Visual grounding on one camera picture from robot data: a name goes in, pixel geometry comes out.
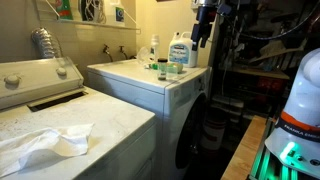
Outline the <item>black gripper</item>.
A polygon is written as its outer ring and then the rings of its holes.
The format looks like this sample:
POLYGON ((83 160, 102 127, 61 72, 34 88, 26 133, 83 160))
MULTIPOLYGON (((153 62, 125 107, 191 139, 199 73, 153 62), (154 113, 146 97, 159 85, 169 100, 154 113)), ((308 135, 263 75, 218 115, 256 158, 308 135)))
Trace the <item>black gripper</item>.
POLYGON ((214 8, 199 6, 196 20, 197 23, 193 26, 191 34, 193 51, 197 51, 198 47, 204 48, 206 45, 211 33, 212 22, 214 21, 214 8))

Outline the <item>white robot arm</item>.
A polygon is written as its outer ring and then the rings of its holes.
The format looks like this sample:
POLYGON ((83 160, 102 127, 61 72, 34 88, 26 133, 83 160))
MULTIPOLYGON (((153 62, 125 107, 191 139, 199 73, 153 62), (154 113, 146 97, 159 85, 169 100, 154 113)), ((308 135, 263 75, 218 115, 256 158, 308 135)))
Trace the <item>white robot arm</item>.
MULTIPOLYGON (((204 48, 216 14, 226 16, 231 7, 203 0, 197 5, 191 35, 192 50, 204 48)), ((320 177, 320 49, 306 54, 296 73, 291 92, 275 128, 264 144, 286 167, 320 177)))

